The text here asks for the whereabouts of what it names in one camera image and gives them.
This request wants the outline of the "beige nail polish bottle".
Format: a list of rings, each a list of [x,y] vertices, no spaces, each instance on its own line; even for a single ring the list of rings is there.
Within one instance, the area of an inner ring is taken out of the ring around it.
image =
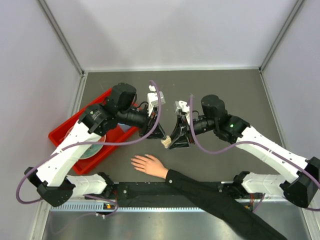
[[[172,139],[171,139],[171,137],[169,135],[167,135],[165,139],[161,140],[161,143],[167,149],[171,145]]]

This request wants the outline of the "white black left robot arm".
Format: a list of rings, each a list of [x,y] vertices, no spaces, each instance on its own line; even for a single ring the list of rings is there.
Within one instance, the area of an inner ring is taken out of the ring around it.
[[[118,125],[138,128],[140,141],[166,138],[159,123],[164,95],[153,80],[149,90],[147,106],[139,109],[134,105],[137,97],[134,86],[123,82],[113,86],[104,102],[89,105],[84,110],[49,159],[26,169],[24,177],[36,187],[41,200],[52,207],[59,207],[72,198],[93,195],[106,199],[113,194],[114,183],[103,172],[87,176],[72,176],[68,172],[93,145],[127,146],[138,143],[137,140],[100,141]]]

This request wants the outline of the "person's bare hand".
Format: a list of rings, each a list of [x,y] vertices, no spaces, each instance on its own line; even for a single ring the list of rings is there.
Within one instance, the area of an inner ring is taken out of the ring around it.
[[[131,164],[135,170],[161,179],[165,179],[169,171],[159,159],[149,154],[134,156]]]

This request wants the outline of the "black sleeved forearm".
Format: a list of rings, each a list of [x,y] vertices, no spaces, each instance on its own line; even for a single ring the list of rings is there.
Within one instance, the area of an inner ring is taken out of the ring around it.
[[[195,206],[219,218],[246,240],[285,240],[286,237],[262,218],[225,193],[169,169],[165,183],[178,190]]]

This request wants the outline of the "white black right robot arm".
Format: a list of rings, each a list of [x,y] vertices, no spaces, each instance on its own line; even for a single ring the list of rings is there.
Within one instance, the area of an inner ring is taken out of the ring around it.
[[[259,133],[242,118],[229,114],[218,96],[209,94],[201,99],[203,114],[193,118],[193,105],[186,101],[175,102],[176,126],[170,136],[169,149],[200,145],[197,135],[212,131],[220,140],[246,151],[276,174],[257,174],[243,171],[236,175],[231,190],[239,198],[261,193],[285,198],[292,204],[309,209],[320,189],[320,160],[307,159],[283,148]]]

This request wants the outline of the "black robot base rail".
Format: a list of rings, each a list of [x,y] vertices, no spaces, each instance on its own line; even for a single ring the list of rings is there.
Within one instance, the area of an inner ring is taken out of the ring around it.
[[[223,201],[247,200],[250,194],[232,182],[203,182],[211,196],[188,197],[181,190],[165,182],[118,182],[114,192],[124,208],[182,208],[197,207],[198,200],[208,206],[222,205]]]

